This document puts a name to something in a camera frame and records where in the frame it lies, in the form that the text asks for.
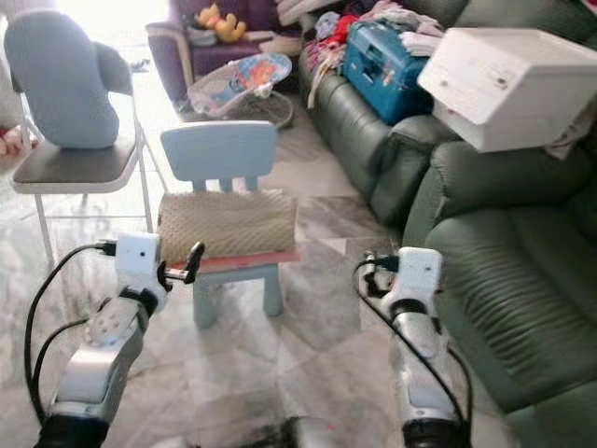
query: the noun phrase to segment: purple armchair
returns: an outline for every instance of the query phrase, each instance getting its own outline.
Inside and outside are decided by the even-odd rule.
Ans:
[[[183,15],[192,16],[213,2],[214,0],[169,0],[165,17],[146,26],[155,65],[172,101],[185,98],[187,88],[195,82],[196,76],[210,73],[229,61],[260,52],[259,44],[263,40],[217,43],[210,47],[189,45]],[[282,31],[274,0],[217,0],[217,5],[222,16],[231,12],[240,21],[245,21],[247,31]]]

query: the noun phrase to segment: yellow toy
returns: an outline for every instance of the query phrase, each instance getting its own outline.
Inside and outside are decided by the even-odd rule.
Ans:
[[[246,23],[238,21],[234,14],[228,14],[225,20],[222,19],[216,4],[195,14],[195,21],[207,29],[214,30],[217,37],[227,44],[239,40],[246,31]]]

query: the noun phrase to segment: blue toolbox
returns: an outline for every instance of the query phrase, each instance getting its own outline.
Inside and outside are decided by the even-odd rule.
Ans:
[[[351,26],[344,56],[344,77],[389,125],[429,114],[433,97],[417,84],[429,58],[411,56],[400,33],[376,21]]]

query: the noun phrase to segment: black cable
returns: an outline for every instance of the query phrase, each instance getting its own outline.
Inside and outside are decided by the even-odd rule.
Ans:
[[[437,373],[437,371],[435,370],[435,368],[429,363],[429,361],[427,361],[427,359],[424,358],[423,355],[421,355],[421,353],[419,353],[419,351],[417,350],[417,348],[410,342],[410,340],[404,335],[402,334],[402,332],[394,327],[394,323],[390,321],[390,319],[388,319],[370,300],[367,296],[361,294],[361,290],[360,287],[358,285],[358,276],[356,275],[358,270],[363,267],[366,264],[376,264],[375,260],[372,261],[361,261],[359,262],[356,267],[353,270],[353,288],[354,288],[354,292],[356,292],[356,294],[358,295],[358,297],[371,309],[371,311],[373,313],[375,313],[384,323],[385,325],[387,325],[392,332],[408,347],[408,349],[411,351],[411,353],[413,355],[415,355],[417,357],[417,359],[419,359],[419,361],[427,368],[427,370],[429,371],[429,373],[431,373],[431,375],[436,379],[437,383],[439,384],[439,386],[442,388],[442,390],[444,391],[444,393],[446,394],[446,396],[448,397],[448,400],[450,401],[451,405],[454,408],[454,411],[456,412],[456,418],[458,419],[458,423],[460,425],[460,427],[465,427],[465,417],[463,416],[463,411],[460,407],[460,404],[458,404],[458,400],[456,399],[456,397],[454,396],[454,394],[451,392],[450,388],[448,387],[448,385],[446,385],[446,383],[444,382],[444,380],[441,378],[441,376],[439,375],[439,373]]]
[[[41,403],[41,400],[38,396],[35,395],[34,389],[34,376],[32,373],[32,365],[31,365],[31,339],[33,333],[33,326],[34,326],[34,319],[35,319],[35,310],[37,309],[37,305],[41,300],[44,292],[48,289],[49,284],[54,279],[56,274],[64,267],[66,262],[71,259],[73,256],[82,252],[87,249],[103,249],[105,248],[105,244],[97,244],[97,245],[82,245],[71,252],[69,252],[61,261],[56,265],[56,267],[52,270],[49,274],[48,278],[44,281],[43,285],[35,294],[33,301],[31,302],[31,306],[29,308],[29,314],[27,315],[27,324],[25,326],[25,346],[24,346],[24,364],[25,364],[25,383],[27,384],[27,390],[29,391],[29,397],[31,402],[34,405],[35,415],[37,416],[37,420],[39,423],[43,423],[44,419],[46,418],[46,413],[44,411],[44,407]]]
[[[470,378],[470,373],[468,372],[468,368],[466,367],[465,362],[463,359],[458,355],[453,349],[448,347],[448,353],[460,366],[460,369],[463,371],[465,375],[466,381],[466,433],[465,439],[471,441],[471,437],[473,435],[473,402],[475,400],[475,394],[473,391],[473,382]]]
[[[34,377],[33,377],[33,384],[34,384],[33,393],[35,396],[35,401],[41,403],[41,397],[39,395],[39,376],[41,375],[41,368],[44,365],[44,357],[46,356],[49,346],[63,331],[67,331],[68,329],[71,329],[72,327],[77,327],[79,325],[83,325],[87,321],[88,321],[88,318],[84,318],[84,319],[75,320],[73,322],[70,322],[66,325],[61,326],[60,328],[54,330],[54,332],[48,336],[48,338],[46,339],[44,344],[41,346],[41,349],[39,350],[39,355],[37,355],[37,361],[35,362]]]

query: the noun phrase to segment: red clothing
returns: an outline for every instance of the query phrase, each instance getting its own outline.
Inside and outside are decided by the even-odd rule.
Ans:
[[[346,43],[346,39],[348,38],[348,29],[356,21],[358,21],[358,16],[340,17],[338,23],[336,24],[336,29],[334,30],[334,33],[330,37],[328,37],[324,42],[328,45],[333,43],[336,43],[338,45],[344,45]]]

